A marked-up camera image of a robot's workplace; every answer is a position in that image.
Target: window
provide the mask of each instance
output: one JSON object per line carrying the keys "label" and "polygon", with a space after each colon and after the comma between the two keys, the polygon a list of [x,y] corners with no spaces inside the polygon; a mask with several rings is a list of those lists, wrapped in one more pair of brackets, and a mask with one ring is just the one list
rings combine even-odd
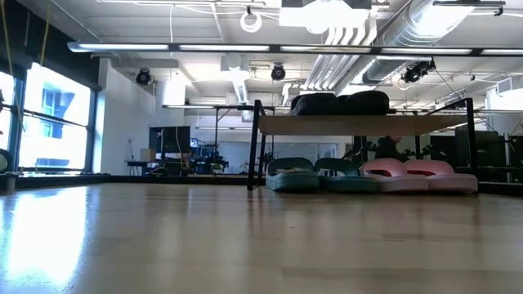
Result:
{"label": "window", "polygon": [[11,112],[4,109],[0,113],[0,148],[7,150],[9,146],[9,131],[11,129]]}
{"label": "window", "polygon": [[[15,79],[7,74],[0,72],[0,90],[2,90],[2,98],[4,105],[12,105],[15,90]],[[8,150],[9,134],[11,130],[11,110],[3,107],[0,112],[0,148]]]}
{"label": "window", "polygon": [[0,72],[0,90],[2,90],[3,104],[13,104],[13,90],[15,89],[15,79],[7,73]]}
{"label": "window", "polygon": [[86,126],[91,90],[37,64],[27,72],[24,109]]}
{"label": "window", "polygon": [[20,143],[21,167],[83,169],[87,129],[39,118],[24,117]]}
{"label": "window", "polygon": [[19,166],[84,169],[90,105],[88,87],[33,64],[27,73]]}

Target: white wall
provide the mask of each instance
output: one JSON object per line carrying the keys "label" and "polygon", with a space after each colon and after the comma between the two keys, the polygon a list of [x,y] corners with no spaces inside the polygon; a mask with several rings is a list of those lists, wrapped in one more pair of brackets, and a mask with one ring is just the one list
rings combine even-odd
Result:
{"label": "white wall", "polygon": [[[522,95],[523,89],[507,91],[501,95],[496,93],[496,89],[491,89],[487,91],[486,108],[494,110],[523,110]],[[487,116],[487,121],[495,131],[502,135],[523,136],[523,115],[521,114],[490,114]]]}
{"label": "white wall", "polygon": [[183,123],[183,110],[161,109],[154,96],[101,59],[96,109],[93,171],[127,175],[131,160],[129,140],[135,159],[149,146],[149,128]]}

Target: silver air duct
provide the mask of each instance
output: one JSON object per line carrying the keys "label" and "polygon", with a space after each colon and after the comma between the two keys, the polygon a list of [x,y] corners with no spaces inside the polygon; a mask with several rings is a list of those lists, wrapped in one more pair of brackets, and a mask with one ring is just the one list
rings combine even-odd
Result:
{"label": "silver air duct", "polygon": [[[455,29],[474,7],[434,6],[434,0],[413,0],[375,46],[433,46]],[[336,93],[349,84],[379,84],[400,70],[404,60],[378,60],[361,57],[337,86]]]}

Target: security camera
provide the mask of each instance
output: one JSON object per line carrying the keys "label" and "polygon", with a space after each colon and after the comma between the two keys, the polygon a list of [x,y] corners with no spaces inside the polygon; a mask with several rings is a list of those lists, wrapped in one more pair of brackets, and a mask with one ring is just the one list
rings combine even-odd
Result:
{"label": "security camera", "polygon": [[275,65],[270,73],[270,77],[275,81],[281,81],[285,78],[285,69],[283,65]]}
{"label": "security camera", "polygon": [[140,73],[136,76],[136,82],[142,86],[148,86],[152,81],[150,69],[140,69]]}
{"label": "security camera", "polygon": [[436,69],[436,63],[434,59],[431,61],[419,61],[414,65],[407,66],[407,69],[401,79],[404,82],[417,82],[420,78],[425,77],[432,70]]}

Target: shelf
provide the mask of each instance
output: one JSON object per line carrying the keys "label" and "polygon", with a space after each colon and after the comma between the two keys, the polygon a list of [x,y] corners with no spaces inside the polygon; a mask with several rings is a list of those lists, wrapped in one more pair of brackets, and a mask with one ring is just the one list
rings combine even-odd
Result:
{"label": "shelf", "polygon": [[416,136],[466,122],[466,115],[261,116],[259,127],[266,135]]}

